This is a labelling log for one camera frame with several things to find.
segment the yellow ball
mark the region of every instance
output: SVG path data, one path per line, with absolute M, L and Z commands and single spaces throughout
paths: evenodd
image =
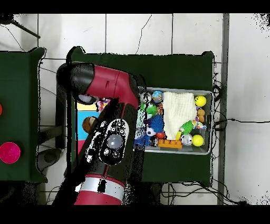
M 204 96 L 197 96 L 194 99 L 195 105 L 198 107 L 203 107 L 206 104 L 206 98 Z
M 204 138 L 201 135 L 194 135 L 192 138 L 192 143 L 195 146 L 202 146 L 204 143 Z

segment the orange toy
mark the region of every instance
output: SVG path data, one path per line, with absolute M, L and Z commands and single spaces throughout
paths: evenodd
M 166 147 L 166 148 L 182 148 L 182 142 L 180 140 L 158 140 L 159 147 Z

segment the dark green table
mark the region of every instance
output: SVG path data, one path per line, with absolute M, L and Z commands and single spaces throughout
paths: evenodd
M 136 76 L 142 75 L 148 87 L 208 91 L 213 90 L 213 58 L 212 52 L 164 56 L 85 54 L 80 47 L 72 53 L 72 61 L 91 62 Z M 210 160 L 210 153 L 185 155 L 145 152 L 142 181 L 200 181 L 210 186 Z
M 0 52 L 0 145 L 14 142 L 21 157 L 14 164 L 0 161 L 0 181 L 45 182 L 36 168 L 38 143 L 38 63 L 44 48 L 30 52 Z

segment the white tile floor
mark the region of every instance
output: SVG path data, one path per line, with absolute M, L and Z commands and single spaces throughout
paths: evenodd
M 64 60 L 57 59 L 64 59 L 67 52 L 75 45 L 82 46 L 87 53 L 165 55 L 172 52 L 202 54 L 204 51 L 212 51 L 216 62 L 221 62 L 222 13 L 174 14 L 173 22 L 172 14 L 39 14 L 38 16 L 38 33 L 41 36 L 38 45 L 47 48 L 46 58 L 54 59 L 43 60 L 42 68 L 54 72 L 64 63 Z M 37 33 L 37 14 L 24 14 L 15 19 Z M 37 38 L 13 25 L 6 27 L 23 50 L 28 51 L 37 46 Z M 0 26 L 0 50 L 22 51 L 7 28 Z M 55 93 L 55 73 L 44 69 L 40 72 L 41 87 Z M 221 65 L 217 64 L 216 71 L 220 73 L 220 70 Z M 54 125 L 55 95 L 42 89 L 41 99 L 41 125 Z M 44 145 L 54 146 L 54 140 Z M 218 155 L 218 142 L 214 154 Z M 217 166 L 218 160 L 215 160 L 213 166 L 215 179 L 217 179 Z M 42 185 L 41 190 L 50 191 L 59 186 L 63 180 L 65 167 L 66 158 L 63 153 L 60 160 L 45 171 L 48 183 Z M 186 195 L 199 188 L 173 185 L 179 195 Z M 213 182 L 213 187 L 217 189 L 216 181 Z M 51 193 L 48 201 L 53 200 L 55 195 L 55 192 Z M 40 203 L 45 204 L 48 196 L 48 192 L 42 192 Z M 168 199 L 161 196 L 161 202 L 168 204 Z M 173 203 L 217 204 L 217 198 L 212 193 L 199 190 L 185 198 L 176 197 Z

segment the white cloth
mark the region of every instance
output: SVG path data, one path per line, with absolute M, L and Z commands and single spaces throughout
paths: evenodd
M 197 116 L 194 95 L 164 92 L 164 131 L 168 140 L 175 140 L 180 127 Z

